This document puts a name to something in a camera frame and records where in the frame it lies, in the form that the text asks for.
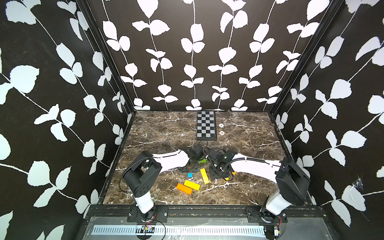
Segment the small yellow block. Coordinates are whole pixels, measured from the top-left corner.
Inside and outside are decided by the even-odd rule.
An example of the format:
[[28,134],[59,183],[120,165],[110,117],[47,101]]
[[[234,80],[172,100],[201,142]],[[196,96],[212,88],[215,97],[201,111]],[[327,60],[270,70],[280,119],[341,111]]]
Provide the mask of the small yellow block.
[[210,180],[209,180],[209,177],[208,177],[208,174],[206,172],[206,169],[205,168],[202,168],[200,169],[200,172],[201,172],[201,175],[202,175],[202,179],[203,179],[203,182],[205,185],[209,184],[210,183]]

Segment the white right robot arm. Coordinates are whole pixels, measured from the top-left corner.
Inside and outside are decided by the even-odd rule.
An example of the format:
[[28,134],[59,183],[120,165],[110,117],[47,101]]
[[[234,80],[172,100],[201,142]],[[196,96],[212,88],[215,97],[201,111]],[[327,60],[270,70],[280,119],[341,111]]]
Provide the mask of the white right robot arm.
[[218,177],[225,179],[232,176],[233,172],[239,172],[277,184],[278,190],[258,210],[260,216],[274,219],[287,207],[303,206],[306,203],[310,177],[291,158],[269,161],[207,147],[203,148],[203,153]]

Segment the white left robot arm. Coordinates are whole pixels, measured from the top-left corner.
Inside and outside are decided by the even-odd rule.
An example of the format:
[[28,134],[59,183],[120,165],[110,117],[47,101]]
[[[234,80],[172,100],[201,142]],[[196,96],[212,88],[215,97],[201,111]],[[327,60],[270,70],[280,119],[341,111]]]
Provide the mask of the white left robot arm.
[[141,152],[122,173],[121,181],[129,187],[135,203],[144,215],[155,211],[150,189],[160,173],[173,169],[191,173],[203,158],[203,147],[186,147],[166,154]]

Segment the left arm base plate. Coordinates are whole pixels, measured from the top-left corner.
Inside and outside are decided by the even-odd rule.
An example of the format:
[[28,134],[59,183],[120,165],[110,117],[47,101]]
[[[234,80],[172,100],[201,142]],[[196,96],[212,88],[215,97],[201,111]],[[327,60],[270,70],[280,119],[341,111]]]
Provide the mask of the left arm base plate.
[[137,224],[147,224],[152,222],[162,222],[165,223],[168,219],[169,208],[154,205],[147,213],[143,214],[139,207],[132,206],[128,213],[127,222],[128,223],[137,223]]

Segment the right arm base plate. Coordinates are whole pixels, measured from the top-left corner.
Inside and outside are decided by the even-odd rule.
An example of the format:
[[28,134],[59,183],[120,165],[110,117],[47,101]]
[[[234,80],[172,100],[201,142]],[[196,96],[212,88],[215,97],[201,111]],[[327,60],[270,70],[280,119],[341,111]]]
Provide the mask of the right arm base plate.
[[246,207],[245,215],[249,223],[257,223],[259,225],[277,225],[287,223],[288,221],[285,212],[274,215],[262,206]]

